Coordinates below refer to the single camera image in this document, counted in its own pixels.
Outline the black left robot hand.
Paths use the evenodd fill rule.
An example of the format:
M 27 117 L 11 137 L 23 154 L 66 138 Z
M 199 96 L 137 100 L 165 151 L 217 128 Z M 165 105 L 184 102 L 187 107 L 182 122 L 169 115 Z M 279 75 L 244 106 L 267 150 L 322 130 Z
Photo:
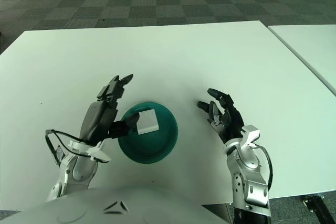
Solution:
M 93 102 L 84 117 L 79 138 L 82 142 L 95 146 L 107 138 L 126 136 L 136 127 L 140 118 L 138 112 L 127 116 L 121 121 L 116 121 L 117 100 L 124 93 L 124 86 L 133 78 L 130 74 L 122 79 L 117 75 L 104 86 L 97 95 L 97 101 Z

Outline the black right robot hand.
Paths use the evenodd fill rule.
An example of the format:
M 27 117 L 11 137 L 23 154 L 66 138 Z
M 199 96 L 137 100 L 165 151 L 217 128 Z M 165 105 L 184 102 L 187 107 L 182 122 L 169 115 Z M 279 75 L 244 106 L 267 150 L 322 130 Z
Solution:
M 224 112 L 220 111 L 214 101 L 210 103 L 198 101 L 197 107 L 208 114 L 207 121 L 222 142 L 225 144 L 232 139 L 242 137 L 241 129 L 244 126 L 244 121 L 240 112 L 234 107 L 231 96 L 212 88 L 209 88 L 207 93 L 219 102 Z

